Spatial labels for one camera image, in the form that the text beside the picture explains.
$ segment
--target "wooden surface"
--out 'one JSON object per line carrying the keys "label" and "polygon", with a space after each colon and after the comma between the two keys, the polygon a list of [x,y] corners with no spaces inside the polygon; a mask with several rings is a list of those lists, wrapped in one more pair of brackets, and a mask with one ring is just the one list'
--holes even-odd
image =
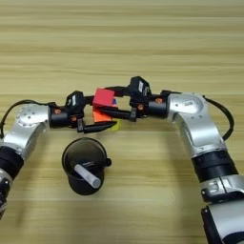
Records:
{"label": "wooden surface", "polygon": [[[236,119],[228,147],[244,173],[243,16],[243,0],[0,0],[1,116],[19,99],[62,105],[74,90],[92,94],[139,74],[154,92],[224,103]],[[211,111],[224,132],[226,119]],[[10,192],[1,243],[207,243],[199,184],[173,125],[148,119],[93,134],[112,167],[102,190],[86,197],[71,191],[61,167],[79,136],[40,138]]]}

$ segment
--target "cable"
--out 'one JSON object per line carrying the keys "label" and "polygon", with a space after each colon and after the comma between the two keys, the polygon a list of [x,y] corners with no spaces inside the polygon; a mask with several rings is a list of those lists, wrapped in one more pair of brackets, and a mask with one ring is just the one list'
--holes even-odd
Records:
{"label": "cable", "polygon": [[15,107],[19,106],[19,105],[23,105],[23,104],[37,104],[37,105],[45,105],[45,106],[50,106],[50,107],[54,107],[56,109],[60,109],[58,106],[54,105],[53,103],[39,103],[36,102],[34,100],[29,100],[29,99],[25,99],[25,100],[20,100],[16,103],[14,103],[13,105],[11,105],[9,107],[9,109],[5,112],[1,122],[0,122],[0,138],[3,139],[4,138],[4,126],[5,126],[5,122],[6,119],[8,117],[8,115],[10,114],[11,110],[14,109]]}
{"label": "cable", "polygon": [[231,114],[231,112],[225,108],[222,104],[213,101],[212,99],[209,99],[207,97],[204,96],[204,98],[206,99],[206,101],[208,101],[209,103],[213,104],[214,106],[216,106],[218,109],[220,109],[228,118],[228,121],[230,123],[230,128],[227,130],[227,132],[223,135],[223,139],[226,141],[233,133],[234,131],[234,118],[233,115]]}

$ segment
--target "metal arm segment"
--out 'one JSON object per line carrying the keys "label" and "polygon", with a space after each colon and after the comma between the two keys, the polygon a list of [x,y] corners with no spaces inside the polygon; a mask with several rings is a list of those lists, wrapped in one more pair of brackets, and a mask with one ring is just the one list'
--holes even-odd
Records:
{"label": "metal arm segment", "polygon": [[208,103],[191,93],[171,94],[168,98],[168,119],[175,123],[191,157],[225,150],[225,142],[209,116]]}

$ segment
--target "red block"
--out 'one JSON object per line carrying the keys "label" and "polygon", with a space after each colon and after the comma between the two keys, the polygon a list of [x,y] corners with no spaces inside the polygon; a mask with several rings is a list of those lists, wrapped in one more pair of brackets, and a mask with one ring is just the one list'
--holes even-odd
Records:
{"label": "red block", "polygon": [[114,91],[98,88],[93,99],[94,107],[112,106]]}

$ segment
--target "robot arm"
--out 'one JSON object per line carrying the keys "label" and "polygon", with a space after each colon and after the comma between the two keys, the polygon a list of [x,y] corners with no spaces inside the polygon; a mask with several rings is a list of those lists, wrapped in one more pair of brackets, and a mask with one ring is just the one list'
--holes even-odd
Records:
{"label": "robot arm", "polygon": [[[209,205],[202,210],[204,229],[210,244],[244,243],[244,177],[228,154],[224,139],[209,116],[207,100],[194,93],[163,91],[152,94],[149,83],[137,76],[127,87],[107,88],[116,96],[131,98],[130,111],[100,107],[111,117],[129,119],[155,116],[168,118],[180,130],[200,181],[201,194]],[[93,96],[75,91],[64,107],[29,104],[16,120],[0,145],[0,217],[13,179],[34,149],[38,135],[49,128],[69,127],[78,132],[101,132],[116,122],[86,125],[84,109]]]}
{"label": "robot arm", "polygon": [[202,210],[210,244],[244,243],[244,177],[209,116],[207,101],[196,94],[171,94],[168,119],[178,126],[210,205]]}

